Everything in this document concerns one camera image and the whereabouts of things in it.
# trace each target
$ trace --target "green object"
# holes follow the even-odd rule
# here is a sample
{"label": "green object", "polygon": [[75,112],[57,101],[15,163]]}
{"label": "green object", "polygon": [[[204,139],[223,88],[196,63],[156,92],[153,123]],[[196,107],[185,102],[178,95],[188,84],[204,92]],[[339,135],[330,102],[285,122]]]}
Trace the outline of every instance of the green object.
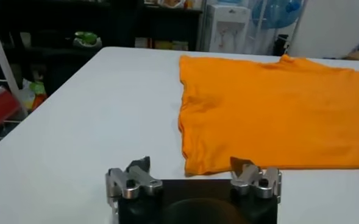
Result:
{"label": "green object", "polygon": [[45,94],[44,83],[42,82],[32,82],[29,85],[29,88],[36,94]]}
{"label": "green object", "polygon": [[97,42],[98,36],[95,33],[78,31],[75,33],[76,38],[80,39],[83,44],[94,45]]}

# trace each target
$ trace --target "t-shirt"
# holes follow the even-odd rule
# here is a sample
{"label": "t-shirt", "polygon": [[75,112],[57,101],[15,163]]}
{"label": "t-shirt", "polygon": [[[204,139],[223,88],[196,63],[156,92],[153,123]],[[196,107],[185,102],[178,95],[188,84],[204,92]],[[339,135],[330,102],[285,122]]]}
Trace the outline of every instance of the t-shirt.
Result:
{"label": "t-shirt", "polygon": [[180,59],[187,174],[230,157],[281,169],[359,168],[359,71],[284,55],[278,63]]}

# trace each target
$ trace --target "metal bracket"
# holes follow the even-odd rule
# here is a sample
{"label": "metal bracket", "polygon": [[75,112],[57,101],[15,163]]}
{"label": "metal bracket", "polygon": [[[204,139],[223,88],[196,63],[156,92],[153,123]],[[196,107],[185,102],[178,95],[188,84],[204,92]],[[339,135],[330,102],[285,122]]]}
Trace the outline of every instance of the metal bracket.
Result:
{"label": "metal bracket", "polygon": [[108,197],[137,198],[140,183],[130,179],[120,168],[110,169],[106,174],[106,193]]}
{"label": "metal bracket", "polygon": [[151,177],[138,166],[129,168],[129,177],[137,180],[145,192],[151,196],[163,188],[163,182],[161,180]]}
{"label": "metal bracket", "polygon": [[261,170],[259,167],[253,164],[244,164],[241,175],[237,179],[231,180],[230,183],[238,190],[240,195],[246,195],[254,181],[257,181],[260,178]]}
{"label": "metal bracket", "polygon": [[281,202],[282,173],[275,167],[267,168],[265,174],[255,182],[255,193],[260,198],[271,198],[275,195]]}

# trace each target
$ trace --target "white table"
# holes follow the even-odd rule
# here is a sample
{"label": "white table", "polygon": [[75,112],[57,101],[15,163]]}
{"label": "white table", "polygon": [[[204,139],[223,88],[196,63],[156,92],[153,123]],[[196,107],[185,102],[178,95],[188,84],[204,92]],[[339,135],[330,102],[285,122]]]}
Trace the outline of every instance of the white table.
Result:
{"label": "white table", "polygon": [[[0,142],[0,224],[108,224],[104,174],[146,155],[154,177],[184,178],[177,128],[182,54],[279,59],[101,50]],[[359,69],[359,61],[315,61]],[[280,219],[282,224],[359,223],[359,170],[284,171]]]}

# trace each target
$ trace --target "white wall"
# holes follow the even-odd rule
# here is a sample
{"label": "white wall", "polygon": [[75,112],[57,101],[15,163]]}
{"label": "white wall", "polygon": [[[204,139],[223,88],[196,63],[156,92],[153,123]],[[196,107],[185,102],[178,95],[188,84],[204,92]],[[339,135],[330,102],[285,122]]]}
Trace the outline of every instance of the white wall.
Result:
{"label": "white wall", "polygon": [[307,0],[289,54],[342,57],[359,43],[359,0]]}

